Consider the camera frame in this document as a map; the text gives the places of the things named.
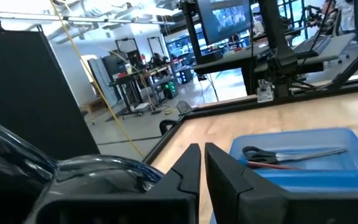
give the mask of yellow cable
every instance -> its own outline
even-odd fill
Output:
[[[69,40],[70,40],[70,42],[71,42],[71,45],[72,45],[73,48],[74,48],[74,51],[76,52],[77,56],[80,58],[80,60],[82,61],[82,63],[83,63],[84,65],[86,65],[86,63],[84,62],[84,60],[83,60],[82,57],[81,57],[80,52],[78,51],[77,46],[74,44],[73,38],[72,38],[71,35],[68,33],[67,28],[64,26],[63,19],[62,19],[61,15],[58,13],[57,8],[56,8],[56,6],[55,6],[54,3],[53,3],[53,0],[49,0],[49,1],[50,1],[50,4],[51,4],[52,7],[53,7],[53,10],[55,11],[55,14],[59,17],[59,21],[60,21],[60,23],[62,24],[62,27],[63,27],[63,29],[64,29],[64,31],[65,31],[67,37],[69,38]],[[102,90],[101,90],[101,88],[100,88],[100,86],[99,86],[99,83],[96,82],[96,79],[95,79],[95,77],[93,76],[93,73],[89,70],[89,68],[88,68],[87,66],[85,66],[85,68],[86,68],[87,72],[92,76],[92,80],[93,80],[93,82],[95,83],[95,86],[96,86],[97,91],[99,92],[99,94],[100,94],[100,96],[102,97],[103,101],[104,101],[105,104],[107,105],[107,107],[108,107],[108,109],[109,109],[111,115],[112,115],[113,118],[116,120],[116,122],[117,122],[119,128],[121,129],[122,133],[123,133],[123,134],[125,135],[125,137],[128,139],[129,143],[132,145],[132,147],[135,149],[135,151],[136,151],[137,153],[139,153],[139,155],[140,155],[142,158],[144,158],[143,154],[140,152],[140,150],[139,150],[139,149],[137,148],[137,146],[134,144],[134,142],[132,141],[132,139],[129,137],[127,131],[124,129],[124,126],[122,125],[122,123],[120,122],[120,120],[118,120],[118,118],[117,118],[116,114],[114,113],[114,111],[111,109],[111,106],[109,105],[109,102],[107,101],[105,95],[103,94],[103,92],[102,92]]]

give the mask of blue plastic tray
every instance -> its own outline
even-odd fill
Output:
[[[255,171],[280,186],[358,187],[358,138],[350,129],[311,129],[241,136],[233,141],[230,155],[236,159],[245,159],[242,149],[246,146],[287,154],[347,149],[347,152],[340,154],[280,163],[304,170]]]

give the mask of window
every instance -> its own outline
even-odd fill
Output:
[[[291,19],[291,23],[294,28],[299,27],[298,23],[303,14],[305,0],[278,0],[277,2],[280,15]],[[299,44],[300,42],[304,41],[307,36],[307,32],[303,30],[299,37],[294,38],[293,44]]]
[[[206,45],[201,24],[195,25],[195,30],[197,33],[198,44],[200,45],[201,52],[204,53],[203,50],[206,50],[208,46]],[[191,44],[189,34],[187,33],[183,36],[173,39],[173,41],[167,44],[167,49],[170,55],[174,55],[176,57],[187,53],[193,53],[193,46]]]

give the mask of black table frame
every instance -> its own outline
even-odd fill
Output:
[[[122,113],[120,115],[124,116],[124,115],[130,115],[130,114],[137,114],[138,112],[134,112],[131,110],[131,106],[129,104],[128,98],[127,98],[126,93],[122,87],[122,85],[124,85],[124,84],[130,85],[131,89],[134,91],[135,97],[138,99],[139,103],[143,103],[142,94],[140,93],[139,89],[137,88],[135,75],[128,75],[125,77],[117,78],[113,84],[117,85],[118,88],[120,89],[122,98],[124,100],[124,103],[125,103],[125,106],[127,109],[126,113]]]
[[[277,99],[271,102],[258,103],[257,98],[251,98],[246,100],[239,100],[234,102],[222,103],[219,105],[211,105],[203,108],[196,108],[188,114],[184,114],[178,121],[165,120],[160,123],[160,130],[162,131],[162,138],[153,147],[153,149],[146,155],[143,162],[151,165],[153,161],[158,157],[160,152],[169,143],[171,138],[177,133],[182,124],[189,119],[202,118],[207,116],[216,116],[226,113],[235,113],[239,111],[254,110],[259,108],[266,108],[269,106],[284,105],[286,103],[296,103],[301,101],[314,100],[319,98],[345,95],[358,92],[358,80],[348,81],[345,85],[337,90],[324,90],[314,93],[305,93],[304,91],[298,91],[295,96]]]

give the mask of person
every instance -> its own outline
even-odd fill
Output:
[[[159,67],[164,64],[163,60],[161,59],[161,55],[159,53],[153,54],[152,61],[155,67]]]
[[[323,19],[311,21],[310,26],[318,26],[321,29],[321,34],[323,35],[332,35],[334,31],[334,26],[336,22],[336,17],[338,15],[338,9],[335,8],[336,0],[325,0],[321,12],[325,15],[327,13],[327,18],[323,24]]]
[[[236,43],[238,43],[238,42],[240,42],[240,35],[239,34],[234,34],[234,35],[232,35],[231,37],[230,37],[230,39],[229,39],[229,43],[231,43],[231,44],[236,44]]]
[[[338,0],[337,7],[342,12],[341,29],[343,33],[356,33],[356,26],[354,24],[353,0]]]

